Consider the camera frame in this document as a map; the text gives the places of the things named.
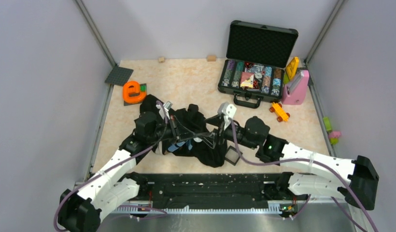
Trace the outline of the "black printed t-shirt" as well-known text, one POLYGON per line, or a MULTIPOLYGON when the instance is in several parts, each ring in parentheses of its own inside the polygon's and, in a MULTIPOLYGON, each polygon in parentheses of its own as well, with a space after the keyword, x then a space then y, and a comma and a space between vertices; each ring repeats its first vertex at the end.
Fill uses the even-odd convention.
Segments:
MULTIPOLYGON (((156 108, 157 100, 159 100, 157 97, 148 94, 140 105, 140 112, 153 112, 157 115, 158 120, 162 121, 162 117, 159 115, 158 109, 156 108)), ((204 122, 205 116, 199 111, 199 107, 196 104, 190 104, 187 108, 178 110, 170 109, 169 113, 170 115, 182 117, 185 121, 191 122, 198 128, 198 132, 209 131, 204 122)), ((179 157, 195 157, 202 164, 217 168, 223 166, 225 163, 227 144, 224 142, 221 145, 217 145, 215 149, 211 149, 204 143, 197 143, 194 140, 190 140, 182 146, 171 144, 169 141, 163 141, 161 150, 164 153, 172 153, 179 157)))

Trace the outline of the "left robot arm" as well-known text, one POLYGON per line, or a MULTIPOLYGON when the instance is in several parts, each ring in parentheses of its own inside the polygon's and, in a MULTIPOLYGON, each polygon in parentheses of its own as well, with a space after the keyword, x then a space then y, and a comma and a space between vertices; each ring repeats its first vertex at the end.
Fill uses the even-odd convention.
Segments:
POLYGON ((150 152, 191 156, 216 145, 217 130, 207 129, 200 112, 187 111, 180 116, 160 110, 146 111, 135 119, 135 129, 115 151, 112 158, 91 178, 60 197, 54 216, 58 232, 95 232, 102 221, 126 200, 144 199, 146 184, 125 178, 150 152))

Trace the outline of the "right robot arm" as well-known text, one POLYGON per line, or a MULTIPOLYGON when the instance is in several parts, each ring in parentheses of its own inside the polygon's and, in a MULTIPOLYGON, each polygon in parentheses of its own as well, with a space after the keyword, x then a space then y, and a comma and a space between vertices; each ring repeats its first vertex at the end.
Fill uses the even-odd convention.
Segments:
POLYGON ((369 158, 341 159, 312 152, 271 135, 270 127, 256 116, 248 119, 244 127, 227 116, 206 121, 217 128, 194 136, 196 141, 214 145, 229 140, 236 146, 257 148, 255 156, 260 162, 251 165, 281 165, 300 171, 281 175, 275 184, 280 198, 312 194, 343 198, 354 207, 374 210, 380 178, 369 158))

